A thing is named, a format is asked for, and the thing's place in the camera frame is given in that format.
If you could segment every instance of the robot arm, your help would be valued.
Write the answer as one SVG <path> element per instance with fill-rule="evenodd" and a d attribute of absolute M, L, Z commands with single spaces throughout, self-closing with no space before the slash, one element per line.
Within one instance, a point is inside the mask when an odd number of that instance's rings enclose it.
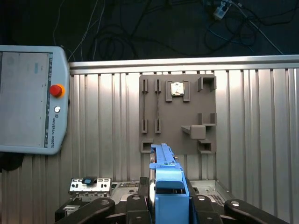
<path fill-rule="evenodd" d="M 141 177 L 138 193 L 115 204 L 98 198 L 57 224 L 286 224 L 245 201 L 231 199 L 224 208 L 198 195 L 166 144 L 152 145 L 149 178 Z"/>

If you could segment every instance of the gray bracket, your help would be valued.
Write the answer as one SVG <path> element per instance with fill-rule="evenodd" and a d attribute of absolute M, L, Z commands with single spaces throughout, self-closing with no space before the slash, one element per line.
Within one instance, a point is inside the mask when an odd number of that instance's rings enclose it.
<path fill-rule="evenodd" d="M 198 140 L 199 152 L 201 154 L 214 154 L 216 153 L 216 147 L 209 139 Z"/>
<path fill-rule="evenodd" d="M 204 89 L 205 83 L 209 84 L 211 92 L 216 90 L 216 77 L 211 75 L 210 77 L 200 77 L 198 79 L 198 92 Z"/>
<path fill-rule="evenodd" d="M 204 126 L 216 126 L 217 114 L 211 113 L 210 119 L 208 122 L 204 122 L 202 113 L 198 114 L 199 117 L 199 124 Z"/>
<path fill-rule="evenodd" d="M 150 153 L 150 145 L 154 143 L 154 139 L 143 139 L 140 145 L 141 153 Z"/>
<path fill-rule="evenodd" d="M 204 125 L 191 125 L 181 126 L 182 131 L 190 135 L 191 139 L 203 140 L 206 138 L 206 126 Z"/>

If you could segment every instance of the electronic device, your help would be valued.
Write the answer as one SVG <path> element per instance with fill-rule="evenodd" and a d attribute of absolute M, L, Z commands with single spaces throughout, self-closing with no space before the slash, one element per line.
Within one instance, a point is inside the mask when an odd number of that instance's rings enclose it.
<path fill-rule="evenodd" d="M 89 193 L 98 192 L 99 183 L 104 181 L 72 179 L 70 192 L 79 190 L 81 199 L 75 197 L 59 208 L 56 224 L 286 224 L 234 199 L 219 181 L 189 181 L 166 144 L 151 146 L 148 178 L 113 183 L 111 197 L 83 200 Z"/>
<path fill-rule="evenodd" d="M 0 152 L 59 151 L 69 82 L 62 48 L 0 45 Z"/>
<path fill-rule="evenodd" d="M 221 1 L 220 6 L 218 6 L 214 12 L 214 18 L 216 20 L 222 20 L 230 7 L 231 4 L 228 3 L 228 1 Z"/>

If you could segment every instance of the wire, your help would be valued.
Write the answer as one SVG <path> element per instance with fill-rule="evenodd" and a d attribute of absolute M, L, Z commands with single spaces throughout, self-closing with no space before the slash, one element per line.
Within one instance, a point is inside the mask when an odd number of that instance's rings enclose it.
<path fill-rule="evenodd" d="M 99 0 L 97 0 L 97 1 L 95 2 L 95 4 L 94 4 L 94 7 L 93 7 L 93 12 L 92 12 L 92 14 L 90 15 L 90 18 L 89 18 L 89 22 L 88 22 L 88 25 L 87 25 L 86 32 L 84 33 L 84 35 L 83 35 L 83 37 L 82 37 L 82 42 L 81 42 L 81 44 L 80 44 L 80 52 L 81 52 L 81 60 L 82 60 L 82 61 L 83 61 L 83 54 L 82 54 L 82 43 L 83 43 L 83 41 L 85 40 L 85 38 L 86 38 L 86 36 L 87 36 L 87 31 L 88 31 L 88 29 L 89 29 L 89 26 L 90 26 L 90 23 L 91 23 L 91 21 L 92 21 L 92 18 L 93 18 L 93 13 L 94 13 L 94 11 L 95 11 L 95 8 L 96 8 L 96 6 L 97 6 L 97 4 L 98 4 L 98 1 L 99 1 Z"/>
<path fill-rule="evenodd" d="M 56 39 L 55 39 L 55 32 L 56 32 L 56 29 L 58 27 L 58 24 L 59 24 L 59 20 L 60 20 L 60 8 L 61 6 L 63 5 L 65 0 L 62 0 L 62 2 L 60 3 L 60 6 L 58 8 L 58 17 L 57 17 L 57 21 L 56 21 L 56 25 L 54 27 L 54 30 L 53 30 L 53 41 L 54 41 L 54 45 L 56 46 Z"/>
<path fill-rule="evenodd" d="M 228 39 L 226 39 L 226 38 L 224 38 L 224 37 L 222 37 L 222 36 L 216 34 L 215 32 L 211 31 L 211 30 L 209 29 L 209 27 L 207 27 L 207 30 L 208 30 L 211 34 L 213 34 L 214 36 L 216 36 L 216 37 L 218 37 L 218 38 L 220 38 L 220 39 L 223 39 L 223 40 L 228 41 L 228 42 L 231 42 L 231 43 L 236 43 L 236 44 L 240 44 L 240 45 L 243 45 L 243 46 L 245 46 L 245 47 L 248 47 L 248 48 L 251 50 L 251 52 L 254 53 L 254 50 L 253 50 L 250 46 L 245 45 L 245 44 L 243 44 L 242 42 L 232 41 L 232 40 L 230 41 L 230 40 L 228 40 Z"/>
<path fill-rule="evenodd" d="M 198 3 L 198 0 L 181 0 L 181 1 L 174 1 L 171 5 L 172 6 L 179 6 L 179 5 L 186 5 L 186 4 L 192 4 L 192 3 Z M 166 9 L 164 6 L 155 6 L 151 9 L 149 9 L 145 14 L 150 14 L 159 10 Z"/>
<path fill-rule="evenodd" d="M 248 16 L 243 12 L 243 10 L 236 4 L 234 3 L 233 1 L 229 1 L 231 4 L 233 4 L 235 7 L 238 8 L 238 10 L 243 14 L 243 16 L 248 19 Z M 266 34 L 264 34 L 261 29 L 256 25 L 254 24 L 251 20 L 249 20 L 249 22 L 266 38 L 266 40 L 280 53 L 283 55 L 283 53 L 281 52 L 281 50 L 278 49 L 278 47 L 266 36 Z"/>
<path fill-rule="evenodd" d="M 296 10 L 299 8 L 299 0 L 296 1 L 296 4 L 295 4 L 295 7 L 294 9 L 291 9 L 287 12 L 284 12 L 284 13 L 280 13 L 280 14 L 277 14 L 277 15 L 272 15 L 272 16 L 266 16 L 266 17 L 262 17 L 260 18 L 259 16 L 257 16 L 256 13 L 254 13 L 251 9 L 245 7 L 245 6 L 242 6 L 242 8 L 244 8 L 245 10 L 249 11 L 251 14 L 253 14 L 255 16 L 255 18 L 264 26 L 275 26 L 275 25 L 282 25 L 282 24 L 288 24 L 290 22 L 293 21 L 294 19 L 294 16 L 296 14 Z M 271 17 L 276 17 L 276 16 L 280 16 L 280 15 L 284 15 L 284 14 L 287 14 L 287 13 L 290 13 L 290 12 L 293 12 L 291 18 L 288 20 L 288 21 L 280 21 L 280 22 L 272 22 L 272 23 L 266 23 L 264 21 L 262 21 L 262 19 L 264 18 L 271 18 Z"/>
<path fill-rule="evenodd" d="M 84 33 L 87 34 L 87 32 L 97 23 L 97 21 L 99 21 L 100 19 L 97 19 L 95 22 L 93 22 L 93 24 L 89 27 L 89 29 Z M 75 50 L 72 52 L 72 54 L 69 56 L 68 61 L 70 60 L 70 58 L 74 55 L 74 53 L 77 51 L 77 49 L 80 47 L 80 44 L 83 41 L 81 40 L 81 42 L 77 45 L 77 47 L 75 48 Z"/>
<path fill-rule="evenodd" d="M 138 22 L 137 22 L 136 25 L 135 25 L 135 28 L 134 28 L 134 30 L 133 30 L 133 32 L 132 32 L 132 34 L 131 34 L 131 37 L 133 37 L 133 36 L 135 35 L 135 33 L 136 33 L 136 31 L 137 31 L 137 29 L 138 29 L 138 27 L 139 27 L 139 25 L 140 25 L 142 19 L 143 19 L 144 16 L 145 16 L 146 11 L 147 11 L 148 8 L 150 7 L 151 2 L 152 2 L 152 0 L 148 0 L 148 1 L 147 1 L 146 5 L 145 5 L 145 7 L 144 7 L 144 10 L 143 10 L 143 12 L 142 12 L 142 14 L 141 14 L 141 16 L 140 16 Z"/>
<path fill-rule="evenodd" d="M 102 21 L 104 10 L 105 10 L 105 0 L 103 0 L 103 1 L 104 1 L 104 6 L 103 6 L 103 9 L 102 9 L 102 12 L 101 12 L 100 21 L 99 21 L 99 24 L 98 24 L 98 29 L 97 29 L 96 35 L 99 33 L 100 24 L 101 24 L 101 21 Z M 97 50 L 97 39 L 95 39 L 95 48 L 94 48 L 94 53 L 93 53 L 93 60 L 94 60 L 96 50 Z"/>
<path fill-rule="evenodd" d="M 81 47 L 81 59 L 83 60 L 83 55 L 82 55 L 82 43 L 83 41 L 85 40 L 85 37 L 87 36 L 87 33 L 88 31 L 96 24 L 97 21 L 99 21 L 100 19 L 97 19 L 91 26 L 87 26 L 87 30 L 85 31 L 85 33 L 83 34 L 83 37 L 82 37 L 82 40 L 80 41 L 80 43 L 77 45 L 77 47 L 74 49 L 74 51 L 72 52 L 72 54 L 69 56 L 68 58 L 68 61 L 70 60 L 70 58 L 75 54 L 75 52 L 77 51 L 77 49 L 79 47 Z"/>
<path fill-rule="evenodd" d="M 71 53 L 71 50 L 70 49 L 68 49 L 68 48 L 66 48 L 65 46 L 63 46 L 63 45 L 60 45 L 60 47 L 62 48 L 62 49 L 64 49 L 64 50 L 68 50 L 70 53 Z"/>

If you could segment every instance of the black cable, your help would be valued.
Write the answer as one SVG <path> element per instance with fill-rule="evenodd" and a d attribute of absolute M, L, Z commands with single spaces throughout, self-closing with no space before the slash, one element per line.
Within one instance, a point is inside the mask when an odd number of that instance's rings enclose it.
<path fill-rule="evenodd" d="M 198 3 L 199 0 L 180 0 L 180 1 L 174 1 L 171 5 L 172 6 L 180 6 L 180 5 L 187 5 L 192 3 Z M 164 6 L 155 6 L 153 8 L 150 8 L 145 14 L 150 14 L 159 10 L 166 9 Z"/>
<path fill-rule="evenodd" d="M 131 37 L 133 37 L 133 36 L 135 35 L 135 33 L 136 33 L 136 31 L 137 31 L 137 29 L 138 29 L 138 27 L 139 27 L 139 25 L 140 25 L 142 19 L 143 19 L 144 16 L 145 16 L 146 11 L 147 11 L 148 8 L 150 7 L 151 2 L 152 2 L 152 0 L 148 0 L 148 1 L 147 1 L 147 3 L 146 3 L 146 5 L 145 5 L 145 7 L 144 7 L 144 10 L 143 10 L 143 12 L 142 12 L 140 18 L 139 18 L 138 22 L 136 23 L 133 32 L 131 33 Z"/>
<path fill-rule="evenodd" d="M 120 0 L 120 26 L 123 28 L 123 24 L 122 24 L 122 1 Z"/>
<path fill-rule="evenodd" d="M 287 14 L 289 12 L 293 12 L 291 18 L 287 21 L 279 21 L 279 22 L 271 22 L 271 23 L 267 23 L 267 22 L 264 22 L 262 21 L 262 18 L 260 18 L 255 12 L 253 12 L 251 9 L 245 7 L 245 6 L 242 6 L 242 8 L 244 8 L 245 10 L 249 11 L 253 16 L 254 18 L 259 22 L 261 23 L 262 25 L 264 26 L 276 26 L 276 25 L 283 25 L 283 24 L 288 24 L 290 22 L 293 21 L 294 17 L 295 17 L 295 14 L 296 14 L 296 11 L 297 9 L 299 8 L 299 0 L 296 0 L 296 4 L 295 4 L 295 7 L 294 9 L 291 9 L 287 12 L 284 12 L 284 13 L 280 13 L 280 14 L 277 14 L 277 15 L 272 15 L 272 16 L 266 16 L 266 17 L 263 17 L 264 18 L 271 18 L 271 17 L 276 17 L 276 16 L 279 16 L 279 15 L 284 15 L 284 14 Z"/>
<path fill-rule="evenodd" d="M 128 45 L 130 47 L 130 49 L 133 53 L 134 59 L 138 58 L 137 51 L 135 49 L 134 44 L 131 41 L 130 35 L 127 33 L 127 31 L 124 28 L 122 28 L 119 25 L 116 25 L 116 24 L 106 25 L 100 30 L 100 32 L 94 37 L 93 42 L 87 52 L 87 58 L 89 58 L 89 60 L 91 59 L 91 52 L 92 52 L 94 42 L 96 39 L 100 39 L 97 50 L 99 51 L 99 55 L 102 59 L 108 59 L 108 60 L 122 59 L 123 55 L 124 55 L 125 45 Z M 114 55 L 116 50 L 114 50 L 113 54 L 111 54 L 109 56 L 103 56 L 100 53 L 101 49 L 103 48 L 103 44 L 106 44 L 106 46 L 104 47 L 105 52 L 106 52 L 110 48 L 111 44 L 115 44 L 112 42 L 117 42 L 121 45 L 121 47 L 118 48 L 118 50 L 120 50 L 120 52 L 121 52 L 120 56 L 116 57 Z"/>
<path fill-rule="evenodd" d="M 235 38 L 238 38 L 239 42 L 241 42 L 245 46 L 253 46 L 255 44 L 258 30 L 255 27 L 253 27 L 250 23 L 251 17 L 248 17 L 246 19 L 239 12 L 230 12 L 225 16 L 223 20 L 225 22 L 225 27 L 228 30 L 228 32 L 232 35 L 235 35 Z M 229 25 L 229 21 L 237 22 L 237 28 L 232 28 Z"/>
<path fill-rule="evenodd" d="M 159 44 L 161 46 L 164 46 L 165 48 L 168 48 L 180 55 L 184 55 L 184 56 L 192 56 L 192 57 L 197 57 L 197 56 L 206 56 L 206 55 L 210 55 L 212 54 L 213 52 L 208 52 L 208 53 L 204 53 L 204 54 L 187 54 L 187 53 L 184 53 L 184 52 L 181 52 L 175 48 L 173 48 L 172 46 L 166 44 L 166 43 L 162 43 L 156 39 L 153 39 L 153 38 L 148 38 L 148 37 L 135 37 L 133 39 L 133 41 L 135 42 L 152 42 L 152 43 L 156 43 L 156 44 Z"/>

